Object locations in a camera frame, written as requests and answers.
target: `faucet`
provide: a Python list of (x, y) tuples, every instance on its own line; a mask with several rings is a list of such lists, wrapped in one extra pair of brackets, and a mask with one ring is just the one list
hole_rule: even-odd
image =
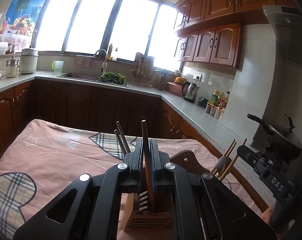
[(95, 52), (93, 58), (96, 57), (96, 54), (97, 54), (100, 50), (103, 50), (103, 51), (105, 52), (105, 59), (104, 59), (104, 62), (103, 62), (103, 64), (102, 64), (102, 70), (101, 70), (101, 74), (102, 74), (102, 73), (103, 73), (103, 70), (106, 71), (106, 67), (107, 67), (106, 57), (107, 57), (108, 54), (107, 54), (107, 52), (106, 52), (105, 49), (98, 49), (97, 52)]

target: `window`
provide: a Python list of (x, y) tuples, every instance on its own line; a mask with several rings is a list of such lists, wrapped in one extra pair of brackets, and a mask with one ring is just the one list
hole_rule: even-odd
[(66, 51), (94, 54), (101, 46), (114, 3), (115, 0), (82, 0)]
[(157, 8), (149, 0), (123, 0), (110, 38), (117, 58), (134, 61), (136, 52), (145, 53)]
[(78, 0), (50, 0), (38, 33), (38, 50), (62, 51), (66, 31)]
[(39, 51), (94, 54), (112, 43), (117, 59), (136, 52), (155, 58), (155, 67), (174, 71), (177, 11), (150, 0), (49, 0), (33, 45)]
[(180, 68), (180, 62), (173, 58), (179, 39), (173, 29), (176, 16), (174, 8), (161, 5), (148, 53), (154, 57), (154, 66), (171, 71)]

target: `gray countertop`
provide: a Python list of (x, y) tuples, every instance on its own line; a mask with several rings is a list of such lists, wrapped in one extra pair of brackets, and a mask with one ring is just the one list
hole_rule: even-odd
[[(1, 78), (0, 79), (0, 92), (12, 88), (16, 85), (33, 79), (52, 80), (59, 82), (75, 83), (82, 85), (89, 85), (101, 88), (111, 88), (113, 90), (127, 91), (142, 95), (149, 95), (162, 98), (169, 106), (171, 106), (178, 114), (180, 114), (186, 121), (188, 121), (204, 138), (206, 138), (213, 146), (215, 146), (221, 153), (224, 153), (233, 139), (237, 142), (237, 146), (241, 145), (243, 140), (228, 130), (225, 126), (218, 122), (214, 117), (206, 114), (204, 108), (197, 104), (189, 103), (181, 97), (176, 96), (168, 91), (160, 91), (152, 87), (145, 87), (128, 83), (127, 87), (114, 86), (104, 83), (97, 83), (92, 81), (82, 81), (75, 79), (60, 78), (59, 75), (53, 71), (37, 70), (34, 74), (19, 75), (14, 78)], [(253, 151), (257, 149), (247, 145)], [(231, 155), (235, 156), (236, 147)], [(272, 205), (275, 199), (272, 192), (259, 180), (258, 175), (253, 169), (241, 158), (238, 158), (235, 165), (237, 170), (245, 177), (245, 179), (254, 187), (268, 205)]]

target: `electrical outlet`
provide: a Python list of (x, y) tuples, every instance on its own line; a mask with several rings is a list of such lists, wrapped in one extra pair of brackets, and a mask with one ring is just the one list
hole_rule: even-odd
[(202, 75), (201, 74), (194, 74), (193, 79), (201, 81)]

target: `white rice cooker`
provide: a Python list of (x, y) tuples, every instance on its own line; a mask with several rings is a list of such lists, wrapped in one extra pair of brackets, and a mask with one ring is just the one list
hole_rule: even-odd
[(30, 47), (23, 49), (19, 61), (21, 66), (21, 74), (30, 74), (36, 71), (38, 59), (38, 50)]

